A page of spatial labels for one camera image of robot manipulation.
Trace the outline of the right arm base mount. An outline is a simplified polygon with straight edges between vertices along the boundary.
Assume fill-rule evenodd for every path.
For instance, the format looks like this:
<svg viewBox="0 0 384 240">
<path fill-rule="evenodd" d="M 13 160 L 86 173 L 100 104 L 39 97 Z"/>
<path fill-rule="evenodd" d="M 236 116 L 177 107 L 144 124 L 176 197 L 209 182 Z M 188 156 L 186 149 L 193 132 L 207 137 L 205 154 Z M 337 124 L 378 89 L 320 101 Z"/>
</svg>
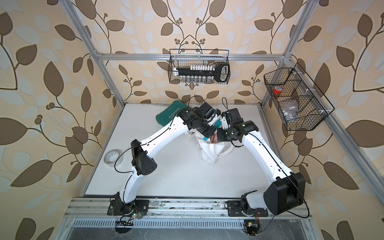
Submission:
<svg viewBox="0 0 384 240">
<path fill-rule="evenodd" d="M 224 204 L 230 217 L 268 217 L 268 210 L 263 208 L 253 209 L 244 200 L 229 200 Z"/>
</svg>

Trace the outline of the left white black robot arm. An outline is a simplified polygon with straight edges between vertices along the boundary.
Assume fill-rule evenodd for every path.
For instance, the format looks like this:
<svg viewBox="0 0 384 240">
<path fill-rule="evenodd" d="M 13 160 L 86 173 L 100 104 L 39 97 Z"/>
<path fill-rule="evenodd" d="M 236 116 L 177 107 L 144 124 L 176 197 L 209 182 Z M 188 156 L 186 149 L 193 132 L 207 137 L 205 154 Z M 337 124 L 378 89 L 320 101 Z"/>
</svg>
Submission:
<svg viewBox="0 0 384 240">
<path fill-rule="evenodd" d="M 163 147 L 190 130 L 197 130 L 205 138 L 210 138 L 216 131 L 215 123 L 219 118 L 220 112 L 208 104 L 195 108 L 186 107 L 178 111 L 170 123 L 152 136 L 142 141 L 133 140 L 130 147 L 133 157 L 132 168 L 126 171 L 131 175 L 124 188 L 115 195 L 116 201 L 129 204 L 136 199 L 145 176 L 157 168 L 154 156 Z"/>
</svg>

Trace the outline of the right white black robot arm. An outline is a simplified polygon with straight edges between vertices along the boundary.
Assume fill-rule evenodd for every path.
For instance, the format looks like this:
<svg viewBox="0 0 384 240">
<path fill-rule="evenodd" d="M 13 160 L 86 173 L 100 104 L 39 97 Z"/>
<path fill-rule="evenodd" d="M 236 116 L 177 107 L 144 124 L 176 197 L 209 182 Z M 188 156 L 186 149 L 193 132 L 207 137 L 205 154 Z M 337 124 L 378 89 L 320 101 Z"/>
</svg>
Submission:
<svg viewBox="0 0 384 240">
<path fill-rule="evenodd" d="M 241 196 L 244 213 L 255 209 L 268 209 L 277 216 L 307 203 L 304 198 L 304 176 L 293 173 L 279 159 L 252 121 L 239 123 L 228 129 L 219 128 L 217 136 L 220 142 L 238 140 L 242 143 L 255 157 L 270 184 L 263 192 L 255 190 Z"/>
</svg>

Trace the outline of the teal utility knife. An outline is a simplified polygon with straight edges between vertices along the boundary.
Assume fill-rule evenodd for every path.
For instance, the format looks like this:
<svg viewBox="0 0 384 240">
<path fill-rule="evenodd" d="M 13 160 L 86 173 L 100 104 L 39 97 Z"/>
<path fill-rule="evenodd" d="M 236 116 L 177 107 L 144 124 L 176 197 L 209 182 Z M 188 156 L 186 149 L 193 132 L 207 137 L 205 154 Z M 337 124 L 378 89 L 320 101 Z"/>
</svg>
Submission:
<svg viewBox="0 0 384 240">
<path fill-rule="evenodd" d="M 211 140 L 211 137 L 213 135 L 217 135 L 218 128 L 222 125 L 221 119 L 216 120 L 216 122 L 213 125 L 208 125 L 206 129 L 204 130 L 204 141 Z"/>
</svg>

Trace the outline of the white printed tote bag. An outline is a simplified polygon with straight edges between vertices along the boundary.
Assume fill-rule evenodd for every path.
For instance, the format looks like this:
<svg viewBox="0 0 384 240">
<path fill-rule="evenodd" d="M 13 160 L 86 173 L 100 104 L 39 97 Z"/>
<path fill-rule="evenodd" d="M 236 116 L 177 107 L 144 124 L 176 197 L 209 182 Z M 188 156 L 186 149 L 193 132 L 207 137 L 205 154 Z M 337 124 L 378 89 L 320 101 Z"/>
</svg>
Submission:
<svg viewBox="0 0 384 240">
<path fill-rule="evenodd" d="M 196 139 L 200 158 L 210 164 L 215 164 L 218 159 L 225 157 L 234 149 L 230 142 L 217 142 L 196 131 L 188 131 L 187 135 Z"/>
</svg>

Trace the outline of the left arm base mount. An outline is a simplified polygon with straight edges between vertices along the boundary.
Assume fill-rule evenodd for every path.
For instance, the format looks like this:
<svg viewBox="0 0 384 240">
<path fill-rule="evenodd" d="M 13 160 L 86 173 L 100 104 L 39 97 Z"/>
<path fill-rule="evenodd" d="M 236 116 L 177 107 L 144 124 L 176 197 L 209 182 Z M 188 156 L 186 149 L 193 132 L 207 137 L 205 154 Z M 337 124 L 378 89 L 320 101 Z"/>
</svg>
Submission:
<svg viewBox="0 0 384 240">
<path fill-rule="evenodd" d="M 146 215 L 149 210 L 149 200 L 135 200 L 129 204 L 117 203 L 116 199 L 111 199 L 108 207 L 108 216 L 132 216 L 139 215 L 138 218 Z"/>
</svg>

